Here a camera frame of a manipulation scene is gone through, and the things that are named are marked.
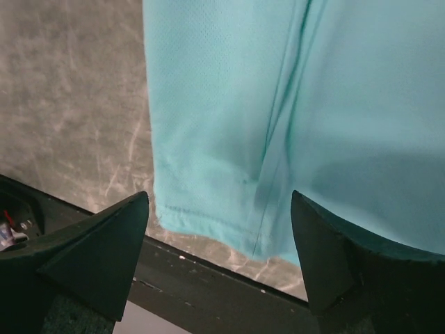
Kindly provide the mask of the teal t shirt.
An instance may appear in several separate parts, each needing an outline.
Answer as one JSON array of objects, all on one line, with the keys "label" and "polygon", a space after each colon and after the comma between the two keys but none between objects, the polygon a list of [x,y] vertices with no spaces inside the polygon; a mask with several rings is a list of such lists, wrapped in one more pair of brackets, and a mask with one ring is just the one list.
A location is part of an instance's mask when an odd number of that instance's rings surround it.
[{"label": "teal t shirt", "polygon": [[156,215],[298,262],[291,194],[444,252],[443,1],[145,1]]}]

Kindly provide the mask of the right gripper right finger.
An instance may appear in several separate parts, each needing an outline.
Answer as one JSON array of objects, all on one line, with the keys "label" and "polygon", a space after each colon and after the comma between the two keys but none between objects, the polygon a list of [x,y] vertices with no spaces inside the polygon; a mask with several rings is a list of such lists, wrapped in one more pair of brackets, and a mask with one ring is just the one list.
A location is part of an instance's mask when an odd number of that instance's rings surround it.
[{"label": "right gripper right finger", "polygon": [[298,191],[291,222],[322,333],[443,333],[444,256],[391,241]]}]

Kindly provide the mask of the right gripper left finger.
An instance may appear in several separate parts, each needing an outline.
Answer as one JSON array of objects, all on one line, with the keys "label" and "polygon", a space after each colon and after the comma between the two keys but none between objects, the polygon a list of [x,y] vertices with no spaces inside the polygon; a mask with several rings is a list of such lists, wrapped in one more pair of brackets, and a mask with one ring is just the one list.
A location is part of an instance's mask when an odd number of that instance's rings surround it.
[{"label": "right gripper left finger", "polygon": [[141,191],[1,252],[2,333],[112,333],[149,216]]}]

